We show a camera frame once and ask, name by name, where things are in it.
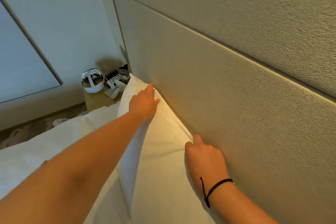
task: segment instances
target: right arm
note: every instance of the right arm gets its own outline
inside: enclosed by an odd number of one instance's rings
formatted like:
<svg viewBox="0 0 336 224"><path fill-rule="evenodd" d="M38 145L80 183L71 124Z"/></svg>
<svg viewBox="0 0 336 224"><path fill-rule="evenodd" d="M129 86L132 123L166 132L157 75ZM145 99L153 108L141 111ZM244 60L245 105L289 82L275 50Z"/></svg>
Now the right arm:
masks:
<svg viewBox="0 0 336 224"><path fill-rule="evenodd" d="M202 142L200 136L194 143L185 145L187 165L196 187L202 191L202 177L205 193L219 181L229 178L222 152ZM274 224L277 223L261 208L246 197L233 183L226 182L209 196L210 206L227 224Z"/></svg>

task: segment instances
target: white vr headset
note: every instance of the white vr headset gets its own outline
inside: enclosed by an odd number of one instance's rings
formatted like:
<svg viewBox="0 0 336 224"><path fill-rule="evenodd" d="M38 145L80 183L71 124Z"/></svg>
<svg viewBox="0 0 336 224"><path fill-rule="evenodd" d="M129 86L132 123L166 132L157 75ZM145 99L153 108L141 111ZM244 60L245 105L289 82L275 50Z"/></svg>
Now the white vr headset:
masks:
<svg viewBox="0 0 336 224"><path fill-rule="evenodd" d="M103 81L96 84L95 82L98 79L103 79ZM84 87L83 82L89 82L91 87ZM87 93L96 93L101 91L104 88L104 82L105 76L97 68L89 69L82 73L81 80L79 81L80 85Z"/></svg>

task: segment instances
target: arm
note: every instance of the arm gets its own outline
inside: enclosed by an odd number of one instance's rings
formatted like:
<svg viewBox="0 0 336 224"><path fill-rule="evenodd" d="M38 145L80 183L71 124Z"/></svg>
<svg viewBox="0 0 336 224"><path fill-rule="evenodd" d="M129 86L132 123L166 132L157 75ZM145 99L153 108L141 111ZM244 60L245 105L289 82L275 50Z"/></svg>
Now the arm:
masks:
<svg viewBox="0 0 336 224"><path fill-rule="evenodd" d="M200 177L203 178L206 194L217 182L229 178L222 152L211 145L205 145L200 136L194 137L194 144L186 143L185 152L191 177L200 191ZM209 196L209 203L228 224L277 223L231 182L216 188Z"/></svg>
<svg viewBox="0 0 336 224"><path fill-rule="evenodd" d="M154 116L153 84L133 96L129 112L43 164L0 201L1 222L83 223L137 129Z"/></svg>

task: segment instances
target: left hand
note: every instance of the left hand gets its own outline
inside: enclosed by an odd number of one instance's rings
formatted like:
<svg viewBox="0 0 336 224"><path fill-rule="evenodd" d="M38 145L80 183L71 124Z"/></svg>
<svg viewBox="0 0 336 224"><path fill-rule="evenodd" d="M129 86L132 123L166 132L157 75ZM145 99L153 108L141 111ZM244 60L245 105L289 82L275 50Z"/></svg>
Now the left hand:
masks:
<svg viewBox="0 0 336 224"><path fill-rule="evenodd" d="M132 97L129 102L129 112L140 115L145 121L155 115L158 103L160 103L160 99L154 99L154 89L151 83Z"/></svg>

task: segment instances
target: wooden nightstand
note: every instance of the wooden nightstand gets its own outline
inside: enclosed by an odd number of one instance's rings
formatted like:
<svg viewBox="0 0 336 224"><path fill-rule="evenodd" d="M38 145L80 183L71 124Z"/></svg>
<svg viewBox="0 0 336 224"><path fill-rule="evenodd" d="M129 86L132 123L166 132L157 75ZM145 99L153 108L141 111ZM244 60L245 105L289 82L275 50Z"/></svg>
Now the wooden nightstand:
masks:
<svg viewBox="0 0 336 224"><path fill-rule="evenodd" d="M89 112L103 106L114 105L120 101L121 96L118 96L116 99L112 100L107 95L105 95L104 92L108 89L109 87L104 85L104 88L97 93L87 93L85 90L83 90L86 107Z"/></svg>

